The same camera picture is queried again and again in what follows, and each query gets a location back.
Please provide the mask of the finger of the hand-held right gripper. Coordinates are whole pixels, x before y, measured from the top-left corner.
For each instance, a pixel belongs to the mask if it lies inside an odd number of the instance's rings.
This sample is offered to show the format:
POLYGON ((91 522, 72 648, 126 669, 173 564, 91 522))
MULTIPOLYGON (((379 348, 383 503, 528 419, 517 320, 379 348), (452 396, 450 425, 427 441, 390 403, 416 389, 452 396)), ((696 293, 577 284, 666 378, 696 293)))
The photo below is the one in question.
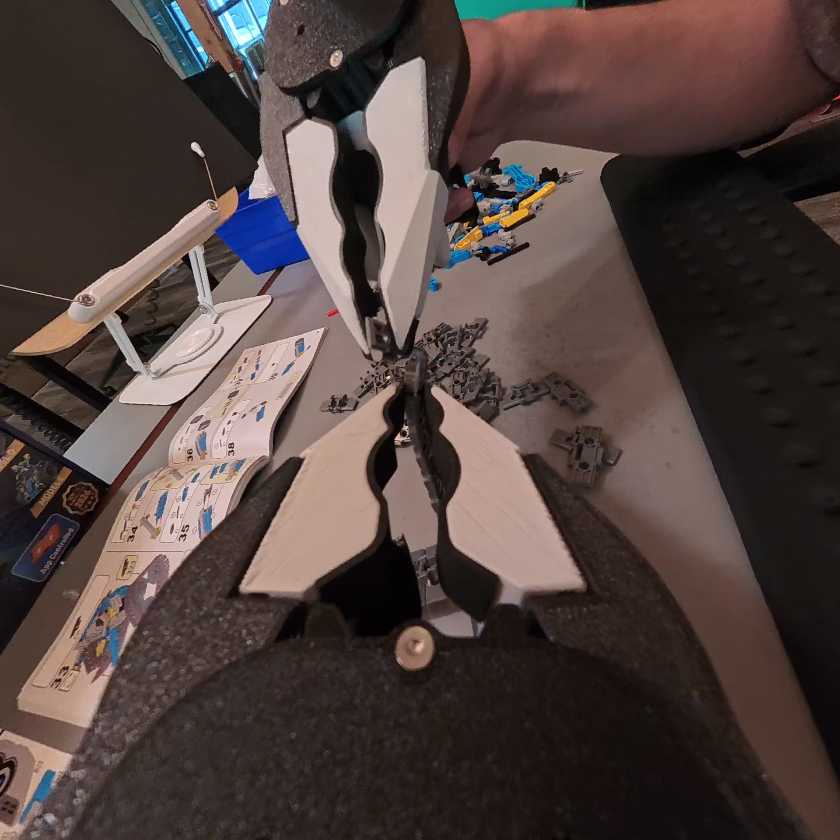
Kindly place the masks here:
POLYGON ((427 71, 414 58, 389 71, 363 111, 378 164, 374 221, 382 255, 378 285, 395 345, 412 342, 444 233, 447 188, 428 157, 427 71))
POLYGON ((303 119, 282 140, 297 233, 364 357, 378 361, 367 322, 384 306, 385 241, 375 219, 382 173, 364 117, 303 119))

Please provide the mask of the instruction booklet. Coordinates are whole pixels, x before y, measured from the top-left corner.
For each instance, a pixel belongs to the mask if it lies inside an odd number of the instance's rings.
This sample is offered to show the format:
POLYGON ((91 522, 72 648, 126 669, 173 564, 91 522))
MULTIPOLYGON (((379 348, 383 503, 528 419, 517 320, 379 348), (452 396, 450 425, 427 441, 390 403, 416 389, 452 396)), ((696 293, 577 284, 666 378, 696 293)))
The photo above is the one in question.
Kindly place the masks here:
POLYGON ((17 697, 87 727, 153 599, 268 462, 274 429, 326 328, 245 350, 173 437, 167 464, 128 493, 84 592, 17 697))

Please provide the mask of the blue sticker sheet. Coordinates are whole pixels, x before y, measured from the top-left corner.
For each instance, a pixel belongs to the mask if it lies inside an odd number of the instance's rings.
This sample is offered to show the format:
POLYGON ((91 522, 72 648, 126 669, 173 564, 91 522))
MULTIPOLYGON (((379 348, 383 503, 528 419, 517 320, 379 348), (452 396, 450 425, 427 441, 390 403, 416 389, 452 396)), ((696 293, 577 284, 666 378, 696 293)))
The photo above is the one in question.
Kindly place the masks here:
POLYGON ((1 730, 1 838, 26 834, 44 811, 71 754, 1 730))

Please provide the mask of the white book stand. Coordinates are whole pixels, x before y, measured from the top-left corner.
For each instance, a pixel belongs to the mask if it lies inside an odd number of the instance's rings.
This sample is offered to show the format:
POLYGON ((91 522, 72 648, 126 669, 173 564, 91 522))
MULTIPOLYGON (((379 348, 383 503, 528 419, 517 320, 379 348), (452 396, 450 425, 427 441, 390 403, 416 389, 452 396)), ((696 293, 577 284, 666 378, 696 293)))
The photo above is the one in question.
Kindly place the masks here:
POLYGON ((213 301, 203 245, 233 216, 237 204, 235 189, 206 200, 138 255, 67 298, 68 310, 19 344, 14 353, 35 357, 62 351, 104 323, 136 374, 122 391, 121 403, 168 406, 189 396, 271 303, 269 295, 213 301), (145 363, 117 310, 183 256, 188 256, 192 267, 198 316, 145 363))

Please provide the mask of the pile of grey track links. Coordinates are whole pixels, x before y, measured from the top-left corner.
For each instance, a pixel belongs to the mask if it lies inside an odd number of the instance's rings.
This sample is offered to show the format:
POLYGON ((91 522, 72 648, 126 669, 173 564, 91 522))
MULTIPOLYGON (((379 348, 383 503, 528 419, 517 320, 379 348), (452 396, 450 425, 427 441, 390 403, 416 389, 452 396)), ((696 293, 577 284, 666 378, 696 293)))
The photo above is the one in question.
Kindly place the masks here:
MULTIPOLYGON (((475 318, 458 325, 441 322, 425 332, 416 345, 427 355, 430 382, 488 423, 501 411, 530 405, 545 396, 576 413, 586 413, 592 407, 585 391, 557 372, 504 386, 489 368, 489 357, 475 346, 487 327, 486 318, 475 318)), ((602 427, 586 424, 571 431, 554 430, 549 444, 565 452, 571 482, 583 487, 593 487, 599 471, 614 467, 623 454, 619 447, 607 443, 602 427)))

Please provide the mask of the robot kit box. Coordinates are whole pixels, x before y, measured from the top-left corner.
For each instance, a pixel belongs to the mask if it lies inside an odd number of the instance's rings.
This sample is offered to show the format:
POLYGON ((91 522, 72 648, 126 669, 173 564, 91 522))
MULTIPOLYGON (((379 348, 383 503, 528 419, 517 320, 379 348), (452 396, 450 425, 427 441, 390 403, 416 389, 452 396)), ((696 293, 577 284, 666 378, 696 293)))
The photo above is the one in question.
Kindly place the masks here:
POLYGON ((109 489, 1 422, 1 649, 88 530, 109 489))

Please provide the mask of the black partition panel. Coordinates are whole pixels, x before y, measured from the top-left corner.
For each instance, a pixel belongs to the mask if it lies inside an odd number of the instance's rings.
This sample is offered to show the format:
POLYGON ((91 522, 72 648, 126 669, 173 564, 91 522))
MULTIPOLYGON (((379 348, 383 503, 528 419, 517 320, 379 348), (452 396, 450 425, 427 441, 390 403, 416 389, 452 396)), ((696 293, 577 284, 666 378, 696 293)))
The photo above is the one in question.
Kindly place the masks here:
POLYGON ((112 2, 2 2, 2 355, 256 168, 112 2))

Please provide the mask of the pile of small coloured bricks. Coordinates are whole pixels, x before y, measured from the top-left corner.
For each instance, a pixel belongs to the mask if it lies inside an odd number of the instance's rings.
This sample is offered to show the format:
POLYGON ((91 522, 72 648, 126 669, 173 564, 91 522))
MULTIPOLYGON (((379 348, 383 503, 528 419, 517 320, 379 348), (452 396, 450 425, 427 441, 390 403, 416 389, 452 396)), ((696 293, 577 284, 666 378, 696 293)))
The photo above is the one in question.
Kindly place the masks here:
POLYGON ((529 243, 519 242, 516 230, 539 214, 558 187, 573 183, 583 173, 543 167, 535 176, 519 164, 503 167, 498 157, 490 158, 465 177, 475 205, 448 226, 449 259, 444 268, 452 269, 472 257, 494 265, 522 252, 529 243))

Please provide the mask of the grey desk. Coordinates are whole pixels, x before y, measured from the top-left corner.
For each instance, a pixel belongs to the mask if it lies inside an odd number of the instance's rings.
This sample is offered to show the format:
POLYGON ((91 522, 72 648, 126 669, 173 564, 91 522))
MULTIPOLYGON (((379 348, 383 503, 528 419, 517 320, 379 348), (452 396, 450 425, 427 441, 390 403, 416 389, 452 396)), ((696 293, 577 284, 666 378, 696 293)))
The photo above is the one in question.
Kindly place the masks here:
MULTIPOLYGON (((681 604, 742 730, 813 836, 838 838, 833 767, 603 194, 610 156, 529 142, 507 143, 496 155, 533 174, 547 165, 582 175, 520 228, 529 249, 496 266, 471 259, 440 272, 421 328, 486 317, 479 351, 506 385, 555 371, 593 399, 591 424, 613 436, 623 456, 588 498, 681 604)), ((3 729, 66 752, 77 746, 83 730, 20 711, 18 692, 73 612, 126 493, 165 465, 175 433, 243 349, 328 327, 251 490, 348 416, 319 407, 354 388, 367 364, 341 318, 328 317, 331 298, 312 264, 283 269, 268 293, 271 306, 180 409, 113 404, 71 448, 69 458, 102 474, 113 494, 3 651, 3 729)))

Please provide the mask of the teal bin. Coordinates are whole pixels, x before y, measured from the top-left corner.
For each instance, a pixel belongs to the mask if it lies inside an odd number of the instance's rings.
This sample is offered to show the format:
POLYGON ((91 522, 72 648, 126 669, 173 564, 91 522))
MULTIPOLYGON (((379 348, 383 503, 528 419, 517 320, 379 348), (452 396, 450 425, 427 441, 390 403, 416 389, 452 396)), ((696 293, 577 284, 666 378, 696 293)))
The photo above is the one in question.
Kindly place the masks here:
POLYGON ((455 1, 458 15, 462 20, 494 20, 519 12, 539 11, 552 8, 585 8, 586 1, 455 1))

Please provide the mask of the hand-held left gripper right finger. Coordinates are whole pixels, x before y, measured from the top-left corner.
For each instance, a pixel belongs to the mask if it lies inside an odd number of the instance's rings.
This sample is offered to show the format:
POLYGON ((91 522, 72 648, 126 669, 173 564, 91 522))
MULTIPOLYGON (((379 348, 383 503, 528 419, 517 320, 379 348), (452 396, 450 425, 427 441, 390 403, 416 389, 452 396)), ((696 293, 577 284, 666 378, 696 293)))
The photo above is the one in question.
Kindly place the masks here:
POLYGON ((587 583, 520 448, 436 386, 425 389, 430 464, 443 495, 437 570, 477 621, 500 603, 587 583))

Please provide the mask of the person's right hand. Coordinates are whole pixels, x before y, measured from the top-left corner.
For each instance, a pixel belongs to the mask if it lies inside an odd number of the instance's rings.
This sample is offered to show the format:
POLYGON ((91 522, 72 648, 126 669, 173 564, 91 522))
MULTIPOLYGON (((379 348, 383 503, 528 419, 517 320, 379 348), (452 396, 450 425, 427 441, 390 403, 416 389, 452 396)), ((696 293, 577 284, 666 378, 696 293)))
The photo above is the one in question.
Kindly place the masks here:
POLYGON ((527 138, 528 114, 519 85, 526 22, 526 13, 464 22, 469 84, 449 138, 448 158, 465 173, 488 160, 498 146, 527 138))

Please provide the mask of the person's right forearm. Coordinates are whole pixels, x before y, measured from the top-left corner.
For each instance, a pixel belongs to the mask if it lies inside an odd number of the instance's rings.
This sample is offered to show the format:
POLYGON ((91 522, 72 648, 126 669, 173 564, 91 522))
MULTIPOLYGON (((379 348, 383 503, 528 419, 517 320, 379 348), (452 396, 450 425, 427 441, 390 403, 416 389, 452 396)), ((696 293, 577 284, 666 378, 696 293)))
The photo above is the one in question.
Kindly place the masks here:
POLYGON ((530 138, 682 154, 782 128, 838 93, 793 2, 660 2, 498 22, 530 138))

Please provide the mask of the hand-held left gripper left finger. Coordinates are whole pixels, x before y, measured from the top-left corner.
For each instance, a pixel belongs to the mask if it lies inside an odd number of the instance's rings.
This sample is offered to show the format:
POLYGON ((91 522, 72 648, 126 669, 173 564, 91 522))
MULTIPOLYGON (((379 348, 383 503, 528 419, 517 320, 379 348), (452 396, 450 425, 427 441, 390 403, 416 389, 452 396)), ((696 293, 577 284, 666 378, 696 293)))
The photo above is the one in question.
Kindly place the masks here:
POLYGON ((382 543, 387 505, 377 479, 381 446, 393 455, 390 385, 301 454, 299 468, 239 585, 243 594, 305 599, 382 543))

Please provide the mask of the blue storage bin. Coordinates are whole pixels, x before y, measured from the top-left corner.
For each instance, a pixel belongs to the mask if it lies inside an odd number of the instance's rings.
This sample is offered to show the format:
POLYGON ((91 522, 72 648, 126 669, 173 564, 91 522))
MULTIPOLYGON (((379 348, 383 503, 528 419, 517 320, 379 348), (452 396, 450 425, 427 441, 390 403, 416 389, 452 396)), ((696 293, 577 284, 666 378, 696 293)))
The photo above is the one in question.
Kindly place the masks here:
POLYGON ((279 198, 252 198, 248 188, 239 194, 236 212, 216 235, 256 275, 308 259, 279 198))

